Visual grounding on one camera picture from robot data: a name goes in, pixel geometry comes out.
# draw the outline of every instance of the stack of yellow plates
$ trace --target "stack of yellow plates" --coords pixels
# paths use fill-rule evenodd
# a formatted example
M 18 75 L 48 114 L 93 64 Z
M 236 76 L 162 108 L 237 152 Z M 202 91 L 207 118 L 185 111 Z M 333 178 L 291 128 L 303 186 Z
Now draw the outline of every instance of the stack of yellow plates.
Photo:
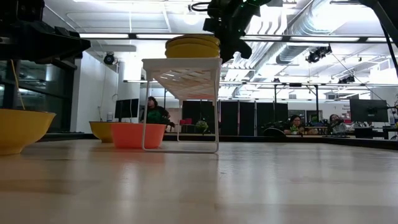
M 166 42 L 167 58 L 220 57 L 220 40 L 210 35 L 183 35 Z

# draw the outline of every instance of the spotlight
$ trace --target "spotlight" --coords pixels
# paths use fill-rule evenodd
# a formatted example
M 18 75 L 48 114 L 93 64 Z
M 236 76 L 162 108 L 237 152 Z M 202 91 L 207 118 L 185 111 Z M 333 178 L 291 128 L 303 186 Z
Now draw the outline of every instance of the spotlight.
M 114 57 L 114 52 L 107 52 L 104 58 L 104 63 L 107 65 L 114 65 L 118 60 Z
M 311 50 L 310 55 L 305 60 L 309 63 L 317 63 L 330 53 L 332 53 L 330 45 L 327 47 L 318 47 L 315 50 Z
M 338 81 L 338 84 L 347 84 L 347 83 L 353 83 L 355 82 L 355 77 L 353 75 L 350 75 L 346 78 L 342 78 Z
M 349 77 L 347 77 L 347 82 L 349 82 L 349 83 L 355 82 L 355 77 L 350 75 Z

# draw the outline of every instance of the security camera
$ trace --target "security camera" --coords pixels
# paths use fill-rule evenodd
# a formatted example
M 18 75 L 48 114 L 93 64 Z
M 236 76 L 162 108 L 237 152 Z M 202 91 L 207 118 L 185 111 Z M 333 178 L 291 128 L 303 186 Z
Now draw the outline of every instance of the security camera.
M 104 58 L 104 63 L 107 65 L 114 65 L 118 62 L 117 58 L 114 57 L 114 52 L 107 52 Z

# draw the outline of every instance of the glass window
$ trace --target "glass window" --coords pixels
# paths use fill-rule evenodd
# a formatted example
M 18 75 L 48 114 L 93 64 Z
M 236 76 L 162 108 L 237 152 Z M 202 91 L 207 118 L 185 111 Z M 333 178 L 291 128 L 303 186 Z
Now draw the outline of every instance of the glass window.
M 47 90 L 56 95 L 70 95 L 73 78 L 64 69 L 54 65 L 38 65 L 30 61 L 21 61 L 19 83 Z
M 6 70 L 7 70 L 7 62 L 6 61 L 0 61 L 0 77 L 5 78 L 6 77 Z
M 0 85 L 0 108 L 2 107 L 3 98 L 4 98 L 4 85 Z
M 24 102 L 26 110 L 46 111 L 57 114 L 50 126 L 49 129 L 50 132 L 69 130 L 69 124 L 65 123 L 65 121 L 68 119 L 63 119 L 63 117 L 68 116 L 67 114 L 64 113 L 64 111 L 68 111 L 64 110 L 65 100 L 21 88 L 19 89 L 19 91 L 21 93 L 22 100 Z M 20 98 L 18 98 L 17 100 L 17 109 L 22 110 L 22 104 Z

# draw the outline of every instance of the woman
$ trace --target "woman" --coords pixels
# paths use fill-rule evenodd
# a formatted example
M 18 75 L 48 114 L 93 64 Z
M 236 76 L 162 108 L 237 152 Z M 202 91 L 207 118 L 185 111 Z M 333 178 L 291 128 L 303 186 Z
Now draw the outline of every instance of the woman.
M 301 124 L 301 117 L 293 115 L 290 118 L 290 124 L 284 130 L 285 134 L 304 134 L 304 127 Z
M 156 99 L 153 96 L 148 97 L 147 123 L 148 124 L 168 124 L 170 118 L 169 112 L 163 107 L 158 106 Z
M 343 120 L 339 118 L 337 114 L 332 114 L 329 117 L 330 120 L 330 131 L 332 134 L 344 134 L 347 132 L 347 126 L 344 124 Z

